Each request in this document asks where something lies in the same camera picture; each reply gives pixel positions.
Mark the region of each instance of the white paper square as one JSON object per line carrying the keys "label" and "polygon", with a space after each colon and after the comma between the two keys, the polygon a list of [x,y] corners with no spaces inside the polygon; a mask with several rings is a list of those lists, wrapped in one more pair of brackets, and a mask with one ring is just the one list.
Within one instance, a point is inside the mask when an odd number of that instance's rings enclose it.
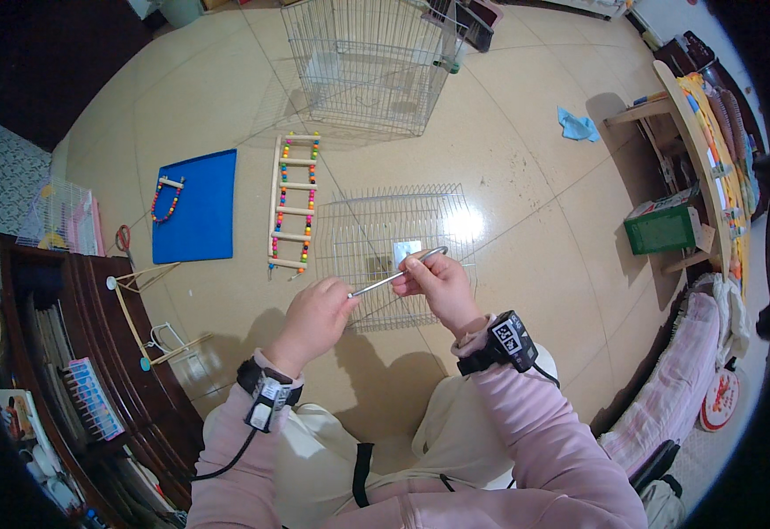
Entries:
{"label": "white paper square", "polygon": [[423,249],[419,240],[404,240],[393,243],[393,266],[399,268],[399,263],[407,256]]}

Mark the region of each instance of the wire bird cage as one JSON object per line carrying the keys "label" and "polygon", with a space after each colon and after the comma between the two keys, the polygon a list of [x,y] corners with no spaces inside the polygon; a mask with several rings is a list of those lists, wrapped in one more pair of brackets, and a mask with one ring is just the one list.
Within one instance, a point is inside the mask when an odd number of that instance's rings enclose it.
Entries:
{"label": "wire bird cage", "polygon": [[[417,250],[447,246],[475,290],[473,240],[480,222],[470,215],[461,185],[411,185],[345,194],[317,212],[317,271],[335,275],[353,291],[398,271],[395,243],[417,241]],[[421,295],[399,298],[390,285],[360,296],[350,316],[355,332],[436,323]]]}
{"label": "wire bird cage", "polygon": [[307,0],[282,13],[312,119],[423,133],[462,46],[454,16],[423,0]]}
{"label": "wire bird cage", "polygon": [[99,255],[91,191],[62,179],[47,179],[32,199],[17,243],[45,250]]}

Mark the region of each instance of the black cable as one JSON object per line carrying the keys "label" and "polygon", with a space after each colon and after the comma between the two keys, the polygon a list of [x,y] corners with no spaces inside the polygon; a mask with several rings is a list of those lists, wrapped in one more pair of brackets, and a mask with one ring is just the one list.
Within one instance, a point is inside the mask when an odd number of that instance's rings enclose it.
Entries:
{"label": "black cable", "polygon": [[558,389],[561,389],[561,384],[559,383],[559,381],[558,381],[558,379],[556,377],[554,377],[553,375],[550,375],[549,373],[547,373],[543,369],[540,369],[540,365],[532,364],[532,366],[535,367],[535,369],[538,371],[538,373],[540,373],[541,375],[546,376],[547,378],[549,378],[558,387]]}
{"label": "black cable", "polygon": [[241,447],[241,450],[238,450],[238,453],[235,454],[235,457],[231,458],[231,461],[229,461],[228,465],[224,466],[219,471],[213,471],[213,472],[210,472],[209,474],[203,474],[202,476],[194,476],[194,477],[191,478],[191,482],[193,482],[193,481],[202,481],[204,479],[211,479],[212,477],[218,477],[223,472],[225,472],[225,471],[229,470],[230,468],[232,468],[233,466],[235,466],[235,463],[237,463],[238,460],[241,459],[241,456],[243,455],[243,451],[247,450],[247,447],[249,446],[250,441],[253,440],[253,437],[255,437],[255,433],[257,431],[258,430],[253,428],[252,432],[249,433],[249,437],[247,438],[247,440],[243,442],[243,446]]}

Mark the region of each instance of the pink sweater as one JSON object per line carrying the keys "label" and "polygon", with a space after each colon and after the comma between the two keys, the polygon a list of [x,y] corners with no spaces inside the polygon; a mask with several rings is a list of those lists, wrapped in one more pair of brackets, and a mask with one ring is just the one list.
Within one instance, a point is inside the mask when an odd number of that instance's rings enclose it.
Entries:
{"label": "pink sweater", "polygon": [[[480,333],[454,352],[464,355],[485,339]],[[256,360],[269,364],[260,351]],[[553,383],[499,365],[470,379],[514,460],[517,488],[476,490],[451,481],[455,492],[449,492],[441,480],[397,481],[368,491],[368,507],[350,502],[324,529],[647,526],[625,471],[608,459]],[[200,453],[198,474],[220,469],[240,450],[251,406],[252,397],[233,385]],[[277,436],[277,430],[256,434],[230,471],[193,484],[188,527],[281,526],[273,507]]]}

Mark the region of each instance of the pink sleeve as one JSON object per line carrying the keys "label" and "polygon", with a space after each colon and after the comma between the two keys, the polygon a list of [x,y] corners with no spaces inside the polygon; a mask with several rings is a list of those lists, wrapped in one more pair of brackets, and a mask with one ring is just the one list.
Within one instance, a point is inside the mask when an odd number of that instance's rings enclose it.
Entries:
{"label": "pink sleeve", "polygon": [[[255,360],[261,367],[275,369],[260,350]],[[303,384],[300,377],[294,387]],[[253,398],[238,384],[233,384],[229,398],[220,407],[205,450],[197,461],[197,475],[208,474],[226,466],[238,450],[241,450],[252,428],[244,423]],[[279,527],[273,500],[273,468],[275,466],[276,440],[287,418],[285,407],[279,417],[278,427],[270,433],[258,432],[241,459],[218,477],[195,481],[191,486],[191,510],[188,527]]]}
{"label": "pink sleeve", "polygon": [[[491,315],[490,323],[495,319]],[[476,333],[460,349],[454,346],[453,353],[465,356],[484,347],[486,340],[486,332]],[[643,504],[626,473],[608,459],[554,383],[534,370],[517,373],[510,365],[494,365],[470,377],[514,460],[517,488],[555,492],[631,527],[646,527]],[[551,520],[552,510],[564,505],[553,502],[543,519]]]}

